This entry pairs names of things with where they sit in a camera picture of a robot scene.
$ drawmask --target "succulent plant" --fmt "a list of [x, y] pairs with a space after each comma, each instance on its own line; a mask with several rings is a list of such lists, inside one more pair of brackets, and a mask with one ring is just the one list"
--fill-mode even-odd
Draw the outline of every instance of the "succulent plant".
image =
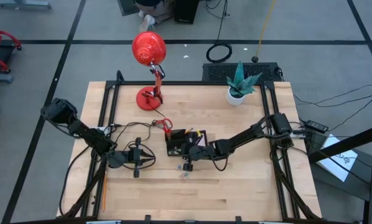
[[241, 98], [244, 95], [255, 91], [254, 85], [261, 77], [262, 73], [258, 75], [251, 75], [244, 79], [244, 68], [241, 62], [238, 62], [235, 79], [232, 81], [231, 78], [226, 77], [230, 86], [230, 94], [235, 98]]

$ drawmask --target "white flower pot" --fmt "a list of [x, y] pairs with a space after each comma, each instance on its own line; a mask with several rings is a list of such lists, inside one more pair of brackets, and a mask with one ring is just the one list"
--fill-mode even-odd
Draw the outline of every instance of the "white flower pot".
[[242, 102], [244, 101], [244, 98], [246, 97], [246, 95], [244, 95], [243, 97], [241, 98], [234, 98], [232, 97], [232, 95], [230, 94], [230, 88], [228, 89], [228, 94], [226, 95], [226, 100], [228, 101], [229, 104], [233, 105], [233, 106], [237, 106], [237, 105], [240, 105], [242, 104]]

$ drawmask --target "wooden table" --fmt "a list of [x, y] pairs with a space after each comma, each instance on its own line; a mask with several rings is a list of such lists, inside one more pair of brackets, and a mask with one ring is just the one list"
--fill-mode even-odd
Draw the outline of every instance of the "wooden table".
[[[104, 87], [105, 82], [89, 84], [81, 115], [81, 120], [89, 127], [98, 124]], [[162, 119], [155, 111], [143, 111], [137, 107], [135, 97], [141, 87], [120, 87], [115, 123], [150, 123], [153, 119]], [[275, 83], [275, 87], [280, 112], [285, 113], [289, 121], [298, 122], [290, 83]], [[164, 85], [164, 104], [158, 110], [173, 121], [174, 129], [204, 129], [209, 141], [230, 138], [261, 119], [264, 110], [259, 88], [239, 106], [227, 103], [227, 89], [227, 86]], [[267, 95], [273, 113], [269, 91]], [[109, 110], [106, 112], [105, 125], [108, 113]], [[122, 128], [113, 134], [113, 139], [120, 130]], [[118, 149], [122, 150], [138, 136], [147, 137], [147, 127], [137, 125], [127, 128], [119, 138]], [[123, 167], [108, 169], [106, 209], [103, 211], [103, 206], [100, 206], [99, 219], [143, 220], [145, 215], [151, 215], [152, 220], [225, 221], [235, 220], [235, 216], [241, 216], [243, 221], [281, 220], [267, 139], [252, 141], [237, 149], [229, 157], [228, 167], [224, 172], [217, 171], [212, 161], [194, 162], [193, 172], [189, 172], [185, 179], [181, 178], [184, 171], [178, 169], [185, 161], [180, 157], [167, 156], [161, 129], [152, 128], [151, 137], [145, 144], [154, 151], [157, 162], [152, 167], [141, 170], [138, 179], [133, 178], [132, 170]], [[294, 139], [294, 144], [305, 150], [303, 140]], [[85, 146], [83, 140], [75, 140], [72, 159]], [[289, 160], [296, 191], [311, 210], [321, 216], [307, 156], [290, 149]], [[223, 161], [218, 163], [220, 167], [224, 164]], [[85, 188], [89, 166], [90, 153], [85, 153], [74, 163], [63, 198], [65, 211]], [[287, 190], [285, 195], [287, 211], [292, 217]], [[92, 207], [89, 206], [88, 214], [91, 214]]]

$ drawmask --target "red desk lamp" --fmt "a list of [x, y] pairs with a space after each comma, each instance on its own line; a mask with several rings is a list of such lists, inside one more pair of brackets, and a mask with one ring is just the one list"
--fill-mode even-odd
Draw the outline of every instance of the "red desk lamp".
[[162, 104], [160, 88], [165, 73], [159, 64], [165, 59], [165, 43], [155, 32], [143, 32], [132, 42], [132, 52], [139, 63], [152, 67], [150, 72], [156, 77], [154, 87], [139, 90], [136, 103], [142, 110], [155, 110]]

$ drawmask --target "potted plant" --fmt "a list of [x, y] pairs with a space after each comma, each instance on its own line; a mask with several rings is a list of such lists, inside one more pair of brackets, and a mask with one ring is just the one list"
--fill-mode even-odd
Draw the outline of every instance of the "potted plant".
[[253, 86], [261, 75], [262, 73], [244, 79], [243, 64], [238, 62], [235, 79], [232, 81], [231, 78], [226, 77], [229, 84], [228, 94], [226, 95], [228, 102], [231, 105], [240, 105], [247, 94], [255, 91]]

